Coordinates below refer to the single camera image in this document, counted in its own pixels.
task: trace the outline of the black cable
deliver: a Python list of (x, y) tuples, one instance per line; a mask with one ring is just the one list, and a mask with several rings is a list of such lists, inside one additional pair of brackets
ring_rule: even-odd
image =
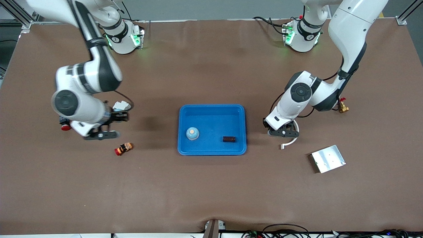
[(0, 43), (1, 42), (10, 42), (10, 41), (18, 42), (17, 40), (4, 40), (4, 41), (0, 41)]
[(281, 93), (277, 98), (276, 98), (276, 100), (272, 103), (272, 106), (270, 107), (270, 111), (269, 111), (269, 114), (271, 114), (272, 113), (272, 110), (273, 110), (273, 106), (275, 105), (275, 103), (277, 102), (277, 100), (284, 94), (285, 92), (283, 92), (283, 93)]
[(241, 238), (244, 238), (244, 235), (246, 235), (246, 234), (248, 234), (248, 233), (250, 233), (250, 231), (248, 230), (248, 231), (246, 231), (246, 232), (244, 232), (242, 235), (241, 235)]
[(360, 233), (357, 232), (355, 234), (349, 234), (348, 232), (339, 232), (339, 234), (336, 236), (336, 238), (372, 238), (373, 236), (379, 236), (383, 238), (384, 235), (393, 235), (396, 238), (409, 238), (409, 234), (405, 230), (383, 230), (381, 232), (377, 233)]
[(276, 32), (278, 32), (279, 34), (284, 35), (284, 36), (287, 36), (287, 35), (288, 35), (287, 33), (283, 33), (282, 31), (278, 31), (278, 30), (276, 29), (275, 25), (273, 24), (272, 19), (271, 19), (270, 17), (269, 17), (269, 21), (270, 21), (270, 24), (272, 24), (273, 29), (274, 29)]
[(307, 237), (308, 237), (308, 238), (310, 238), (310, 232), (309, 232), (307, 229), (305, 229), (305, 228), (304, 228), (304, 227), (302, 227), (302, 226), (295, 225), (295, 224), (289, 224), (289, 223), (278, 223), (278, 224), (268, 225), (267, 227), (263, 228), (262, 232), (264, 232), (264, 231), (265, 231), (267, 228), (269, 228), (269, 227), (275, 227), (275, 226), (292, 226), (292, 227), (299, 227), (299, 228), (301, 228), (301, 229), (305, 230), (305, 231), (306, 231), (306, 235), (307, 235)]
[(292, 233), (291, 235), (295, 236), (296, 238), (299, 238), (296, 234)]
[(124, 8), (125, 8), (125, 10), (126, 10), (126, 13), (128, 14), (128, 16), (129, 16), (129, 19), (132, 21), (132, 17), (131, 17), (131, 14), (129, 14), (129, 11), (128, 11), (128, 9), (126, 8), (126, 6), (125, 6), (125, 3), (122, 1), (122, 5), (124, 6)]
[(278, 230), (277, 232), (280, 232), (280, 233), (287, 233), (286, 235), (284, 235), (284, 237), (285, 236), (287, 236), (287, 235), (294, 235), (294, 234), (298, 234), (298, 235), (300, 235), (301, 236), (301, 238), (304, 238), (304, 236), (303, 235), (307, 235), (308, 236), (308, 238), (310, 238), (310, 234), (308, 234), (308, 233), (306, 233), (306, 232), (302, 232), (302, 231), (296, 231), (296, 230), (293, 230), (293, 229), (282, 229), (282, 230)]
[(338, 72), (336, 72), (334, 75), (330, 76), (329, 78), (322, 79), (322, 81), (329, 80), (329, 79), (331, 79), (331, 78), (335, 77), (337, 74), (338, 74)]
[(126, 98), (128, 101), (129, 101), (129, 104), (131, 105), (131, 108), (130, 109), (128, 109), (128, 110), (123, 110), (123, 111), (118, 111), (118, 112), (128, 112), (128, 111), (130, 111), (130, 110), (132, 110), (133, 108), (134, 108), (134, 102), (129, 98), (129, 97), (127, 97), (126, 95), (124, 95), (123, 93), (120, 93), (120, 92), (118, 92), (118, 91), (116, 91), (115, 90), (115, 93), (117, 93), (117, 94), (119, 94), (119, 95), (121, 95), (121, 96), (123, 96), (124, 98)]
[(309, 115), (311, 115), (314, 112), (314, 108), (311, 110), (311, 112), (305, 116), (297, 116), (298, 118), (305, 118), (308, 117)]
[[(267, 21), (263, 17), (253, 17), (253, 19), (260, 19), (260, 20), (264, 21), (265, 23), (272, 25), (269, 21)], [(274, 24), (274, 25), (277, 26), (277, 27), (282, 27), (282, 25), (279, 25), (279, 24)]]
[[(302, 17), (304, 17), (305, 14), (305, 5), (302, 8)], [(299, 17), (290, 17), (291, 20), (296, 20), (297, 22), (301, 21)]]

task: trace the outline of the blue plastic tray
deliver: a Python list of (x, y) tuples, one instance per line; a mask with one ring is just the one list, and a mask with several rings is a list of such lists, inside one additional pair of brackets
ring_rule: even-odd
[[(189, 140), (187, 129), (200, 136)], [(223, 142), (235, 136), (236, 142)], [(245, 110), (239, 104), (185, 105), (179, 111), (178, 151), (181, 155), (242, 155), (247, 150)]]

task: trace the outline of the silver metal plate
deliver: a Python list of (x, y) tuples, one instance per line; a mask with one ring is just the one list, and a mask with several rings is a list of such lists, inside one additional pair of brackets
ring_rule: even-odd
[(311, 156), (321, 173), (346, 164), (336, 145), (311, 153)]

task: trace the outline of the white robotic arm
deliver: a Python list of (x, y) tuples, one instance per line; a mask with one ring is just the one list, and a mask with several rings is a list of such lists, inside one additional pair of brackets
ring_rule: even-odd
[(304, 4), (302, 19), (294, 19), (286, 30), (285, 44), (298, 52), (307, 52), (313, 48), (320, 36), (320, 30), (329, 16), (326, 5), (339, 4), (342, 0), (301, 0)]
[[(79, 27), (67, 0), (26, 0), (38, 14), (53, 21)], [(119, 54), (128, 54), (143, 47), (144, 29), (131, 21), (122, 20), (113, 5), (122, 0), (79, 0), (105, 31), (111, 48)]]
[(318, 111), (328, 111), (338, 104), (341, 92), (364, 55), (367, 32), (387, 2), (344, 0), (341, 3), (329, 23), (329, 35), (343, 56), (336, 79), (329, 84), (307, 71), (294, 74), (285, 94), (265, 118), (270, 134), (294, 120), (308, 103)]
[[(38, 0), (28, 0), (37, 6)], [(85, 4), (109, 2), (108, 0), (55, 0), (54, 10), (36, 8), (46, 17), (70, 23), (80, 29), (91, 60), (59, 68), (56, 72), (56, 92), (52, 107), (62, 117), (71, 120), (72, 128), (85, 139), (116, 138), (116, 132), (102, 132), (102, 125), (114, 121), (127, 121), (127, 111), (112, 112), (104, 102), (92, 95), (116, 90), (122, 73), (111, 56), (107, 42), (96, 27), (94, 18)]]

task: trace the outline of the brown paper tabletop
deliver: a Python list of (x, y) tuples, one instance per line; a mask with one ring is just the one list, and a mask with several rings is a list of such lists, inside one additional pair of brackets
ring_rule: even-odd
[[(227, 229), (423, 230), (423, 68), (406, 27), (377, 20), (342, 94), (350, 111), (298, 119), (301, 136), (280, 150), (289, 140), (269, 137), (262, 118), (294, 73), (338, 70), (327, 23), (308, 53), (284, 47), (263, 22), (143, 26), (143, 50), (114, 54), (118, 90), (135, 107), (112, 124), (121, 137), (105, 141), (61, 131), (50, 105), (57, 68), (89, 59), (78, 30), (33, 25), (22, 35), (0, 93), (1, 234), (197, 232), (209, 219)], [(244, 155), (178, 153), (180, 107), (204, 103), (244, 106)], [(134, 150), (116, 156), (125, 142)], [(307, 155), (334, 144), (346, 165), (316, 173)]]

